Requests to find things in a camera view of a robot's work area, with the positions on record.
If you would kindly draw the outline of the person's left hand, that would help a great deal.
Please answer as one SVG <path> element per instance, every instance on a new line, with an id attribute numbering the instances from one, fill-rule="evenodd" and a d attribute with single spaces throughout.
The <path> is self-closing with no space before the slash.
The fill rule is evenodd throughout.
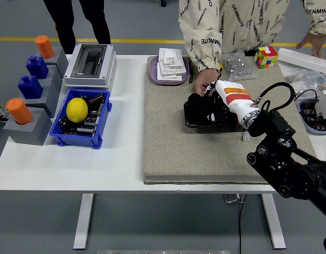
<path id="1" fill-rule="evenodd" d="M 315 35 L 308 32 L 305 37 L 295 46 L 296 49 L 302 48 L 305 44 L 312 45 L 311 56 L 324 59 L 322 55 L 322 46 L 326 41 L 326 34 Z"/>

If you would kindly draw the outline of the person's right hand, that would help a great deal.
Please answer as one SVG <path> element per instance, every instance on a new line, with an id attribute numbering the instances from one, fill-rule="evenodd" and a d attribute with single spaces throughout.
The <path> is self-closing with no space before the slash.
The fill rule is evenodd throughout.
<path id="1" fill-rule="evenodd" d="M 216 69 L 205 69 L 199 72 L 194 82 L 194 89 L 197 94 L 204 96 L 210 83 L 215 82 L 220 76 L 220 71 Z"/>

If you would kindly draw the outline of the robot right hand white shell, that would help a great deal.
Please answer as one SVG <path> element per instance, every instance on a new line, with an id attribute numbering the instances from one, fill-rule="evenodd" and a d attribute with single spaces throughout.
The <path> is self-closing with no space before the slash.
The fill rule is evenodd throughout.
<path id="1" fill-rule="evenodd" d="M 214 90 L 222 98 L 229 110 L 237 115 L 240 125 L 244 129 L 248 129 L 260 113 L 260 108 L 255 105 L 243 85 L 227 80 L 217 80 L 208 85 L 205 95 L 208 96 Z"/>

